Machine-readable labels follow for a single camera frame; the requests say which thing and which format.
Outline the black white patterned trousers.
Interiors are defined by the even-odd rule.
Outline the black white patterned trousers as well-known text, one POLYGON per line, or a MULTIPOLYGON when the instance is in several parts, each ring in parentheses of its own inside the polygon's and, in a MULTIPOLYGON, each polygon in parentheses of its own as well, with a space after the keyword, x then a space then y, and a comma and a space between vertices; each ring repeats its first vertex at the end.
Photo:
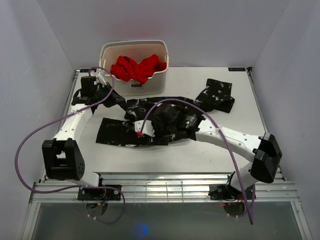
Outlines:
POLYGON ((195 132, 202 112, 213 110, 229 113, 235 103, 231 96, 232 84, 207 79, 205 89, 195 98, 182 96, 147 97, 129 99, 123 106, 124 120, 103 118, 96 143, 122 146, 166 146, 181 139, 195 139, 195 132), (147 118, 154 129, 154 136, 138 136, 135 122, 147 118))

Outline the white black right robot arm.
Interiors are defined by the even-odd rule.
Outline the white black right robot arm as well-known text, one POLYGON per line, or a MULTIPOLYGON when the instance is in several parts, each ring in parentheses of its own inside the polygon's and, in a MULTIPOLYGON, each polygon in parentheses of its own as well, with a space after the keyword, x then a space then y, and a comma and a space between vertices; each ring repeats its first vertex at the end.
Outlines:
POLYGON ((226 127, 216 127, 199 111, 182 109, 168 103, 159 104, 150 115, 156 136, 172 134, 177 139, 191 139, 231 150, 249 163, 228 177, 224 187, 217 189, 237 199, 244 189, 257 182, 274 182, 282 158, 273 134, 250 135, 226 127))

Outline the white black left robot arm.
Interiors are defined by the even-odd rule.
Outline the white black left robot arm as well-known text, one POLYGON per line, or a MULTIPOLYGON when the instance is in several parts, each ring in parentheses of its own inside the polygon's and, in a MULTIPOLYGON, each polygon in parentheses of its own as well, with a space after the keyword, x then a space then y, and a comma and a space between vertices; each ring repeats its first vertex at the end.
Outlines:
POLYGON ((85 160, 78 146, 81 134, 94 115, 99 103, 106 108, 126 106, 126 100, 112 86, 101 83, 95 76, 83 76, 81 88, 74 95, 68 117, 52 140, 42 144, 46 175, 49 179, 69 181, 78 185, 90 186, 88 193, 100 200, 106 195, 106 187, 100 184, 100 176, 86 169, 85 160))

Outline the red crumpled garment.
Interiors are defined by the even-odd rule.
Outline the red crumpled garment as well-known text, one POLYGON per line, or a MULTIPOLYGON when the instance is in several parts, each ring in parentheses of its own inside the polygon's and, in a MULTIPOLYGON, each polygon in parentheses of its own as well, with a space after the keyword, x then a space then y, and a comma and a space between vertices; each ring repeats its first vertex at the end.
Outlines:
POLYGON ((156 54, 137 63, 128 56, 119 56, 111 66, 110 73, 124 82, 134 80, 144 85, 156 72, 164 71, 167 63, 160 61, 156 54))

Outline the cream perforated plastic basket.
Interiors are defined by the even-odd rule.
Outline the cream perforated plastic basket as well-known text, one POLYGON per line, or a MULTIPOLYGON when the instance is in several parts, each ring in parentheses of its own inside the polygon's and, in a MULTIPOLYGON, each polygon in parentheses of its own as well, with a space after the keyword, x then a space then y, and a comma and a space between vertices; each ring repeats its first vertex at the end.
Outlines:
POLYGON ((117 79, 111 73, 105 73, 104 78, 112 83, 112 77, 114 77, 114 89, 123 96, 160 94, 165 90, 166 73, 169 68, 168 48, 162 40, 129 40, 107 43, 101 49, 99 66, 111 71, 112 65, 117 62, 119 56, 127 56, 139 64, 143 59, 152 55, 157 55, 161 62, 167 63, 167 67, 163 71, 155 72, 145 84, 140 84, 135 80, 125 82, 117 79))

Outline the aluminium rail frame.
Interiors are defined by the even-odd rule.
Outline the aluminium rail frame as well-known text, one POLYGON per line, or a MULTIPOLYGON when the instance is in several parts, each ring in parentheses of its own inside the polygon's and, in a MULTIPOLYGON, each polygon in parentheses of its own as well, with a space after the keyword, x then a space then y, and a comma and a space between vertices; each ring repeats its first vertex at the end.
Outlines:
MULTIPOLYGON (((208 203, 210 185, 226 183, 228 173, 199 174, 103 174, 104 185, 121 185, 127 203, 208 203)), ((45 179, 34 188, 41 193, 32 193, 30 203, 75 203, 78 188, 57 193, 44 191, 69 186, 66 181, 45 179)), ((298 202, 300 196, 294 182, 285 181, 280 173, 273 183, 258 182, 255 185, 256 202, 298 202)))

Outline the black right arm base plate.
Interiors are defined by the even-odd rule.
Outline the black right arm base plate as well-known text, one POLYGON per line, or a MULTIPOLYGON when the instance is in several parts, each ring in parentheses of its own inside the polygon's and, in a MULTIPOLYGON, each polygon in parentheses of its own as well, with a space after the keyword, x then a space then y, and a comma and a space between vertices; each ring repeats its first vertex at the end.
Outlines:
POLYGON ((210 184, 208 196, 211 200, 240 201, 244 200, 243 193, 223 184, 210 184))

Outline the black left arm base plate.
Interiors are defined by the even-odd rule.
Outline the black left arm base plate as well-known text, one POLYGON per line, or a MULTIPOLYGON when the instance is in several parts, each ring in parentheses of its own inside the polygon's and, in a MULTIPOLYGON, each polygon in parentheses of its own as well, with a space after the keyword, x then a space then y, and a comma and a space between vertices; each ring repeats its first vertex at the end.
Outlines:
POLYGON ((77 200, 79 201, 103 201, 108 199, 110 201, 119 201, 121 194, 119 190, 122 189, 120 184, 106 185, 108 189, 80 189, 78 191, 77 200))

